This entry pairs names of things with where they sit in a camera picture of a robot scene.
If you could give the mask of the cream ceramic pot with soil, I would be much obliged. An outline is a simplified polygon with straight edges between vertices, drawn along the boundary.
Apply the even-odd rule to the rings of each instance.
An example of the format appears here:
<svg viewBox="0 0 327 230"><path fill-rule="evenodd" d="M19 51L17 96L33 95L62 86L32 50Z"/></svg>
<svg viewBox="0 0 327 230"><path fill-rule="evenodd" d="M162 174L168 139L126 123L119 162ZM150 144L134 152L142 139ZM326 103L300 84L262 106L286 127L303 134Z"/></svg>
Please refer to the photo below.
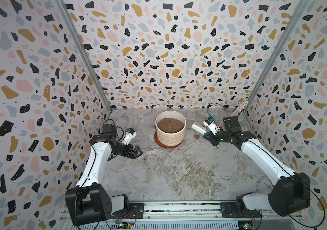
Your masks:
<svg viewBox="0 0 327 230"><path fill-rule="evenodd" d="M167 146L175 146L183 142L187 122L185 117L176 111L160 113L155 120L158 139Z"/></svg>

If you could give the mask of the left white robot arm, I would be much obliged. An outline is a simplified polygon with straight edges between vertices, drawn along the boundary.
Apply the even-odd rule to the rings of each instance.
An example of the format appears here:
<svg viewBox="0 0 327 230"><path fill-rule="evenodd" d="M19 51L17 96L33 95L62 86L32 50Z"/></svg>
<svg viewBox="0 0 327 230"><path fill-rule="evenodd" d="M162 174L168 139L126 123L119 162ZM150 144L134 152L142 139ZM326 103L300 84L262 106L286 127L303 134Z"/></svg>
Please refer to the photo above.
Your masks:
<svg viewBox="0 0 327 230"><path fill-rule="evenodd" d="M74 226L80 227L109 219L136 218L127 195L109 196L101 184L107 162L113 156L136 159L142 155L140 147L130 143L135 137L136 132L132 128L127 130L122 142L118 142L113 133L92 137L90 156L81 179L75 188L68 189L65 194Z"/></svg>

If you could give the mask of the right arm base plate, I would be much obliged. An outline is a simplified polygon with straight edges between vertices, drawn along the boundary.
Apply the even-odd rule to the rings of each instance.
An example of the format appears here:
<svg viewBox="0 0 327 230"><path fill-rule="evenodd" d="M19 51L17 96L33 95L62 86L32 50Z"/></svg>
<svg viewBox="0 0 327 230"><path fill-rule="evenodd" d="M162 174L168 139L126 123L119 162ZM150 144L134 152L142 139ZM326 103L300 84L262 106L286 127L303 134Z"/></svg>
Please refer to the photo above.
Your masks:
<svg viewBox="0 0 327 230"><path fill-rule="evenodd" d="M248 210L243 205L236 202L220 203L220 210L223 218L260 218L261 212L257 210Z"/></svg>

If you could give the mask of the white scrub brush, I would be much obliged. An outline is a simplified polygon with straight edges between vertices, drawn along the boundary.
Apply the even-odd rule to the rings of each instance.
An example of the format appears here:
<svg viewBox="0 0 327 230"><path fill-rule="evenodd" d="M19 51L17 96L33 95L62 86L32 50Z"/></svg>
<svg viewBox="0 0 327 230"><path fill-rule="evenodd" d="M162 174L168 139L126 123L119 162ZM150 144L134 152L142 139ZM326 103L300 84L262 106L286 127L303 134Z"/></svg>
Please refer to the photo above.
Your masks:
<svg viewBox="0 0 327 230"><path fill-rule="evenodd" d="M200 133L201 135L204 135L205 133L207 133L206 128L196 122L194 124L192 124L191 128L193 130L195 130L196 132Z"/></svg>

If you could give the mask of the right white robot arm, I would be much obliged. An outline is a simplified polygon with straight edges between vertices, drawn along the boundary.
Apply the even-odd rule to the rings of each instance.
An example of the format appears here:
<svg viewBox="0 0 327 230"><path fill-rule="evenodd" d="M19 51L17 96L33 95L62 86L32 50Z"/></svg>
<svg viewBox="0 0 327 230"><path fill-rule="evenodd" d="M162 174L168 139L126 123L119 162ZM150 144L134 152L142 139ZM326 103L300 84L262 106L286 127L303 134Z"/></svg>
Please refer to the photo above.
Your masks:
<svg viewBox="0 0 327 230"><path fill-rule="evenodd" d="M235 211L243 214L251 210L271 210L285 217L310 207L310 178L296 173L274 157L250 131L243 131L237 116L225 117L224 128L216 125L213 117L204 122L203 137L213 146L220 142L230 143L251 158L268 176L273 189L269 194L248 193L237 196Z"/></svg>

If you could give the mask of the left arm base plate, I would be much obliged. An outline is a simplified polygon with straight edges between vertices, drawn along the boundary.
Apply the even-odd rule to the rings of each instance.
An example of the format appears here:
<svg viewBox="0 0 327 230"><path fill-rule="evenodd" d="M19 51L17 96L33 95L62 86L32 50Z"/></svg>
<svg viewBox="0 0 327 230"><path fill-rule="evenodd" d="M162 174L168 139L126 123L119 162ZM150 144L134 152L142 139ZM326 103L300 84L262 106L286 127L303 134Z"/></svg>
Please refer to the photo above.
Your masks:
<svg viewBox="0 0 327 230"><path fill-rule="evenodd" d="M116 214L117 219L143 219L144 216L144 203L130 203L129 209L124 208Z"/></svg>

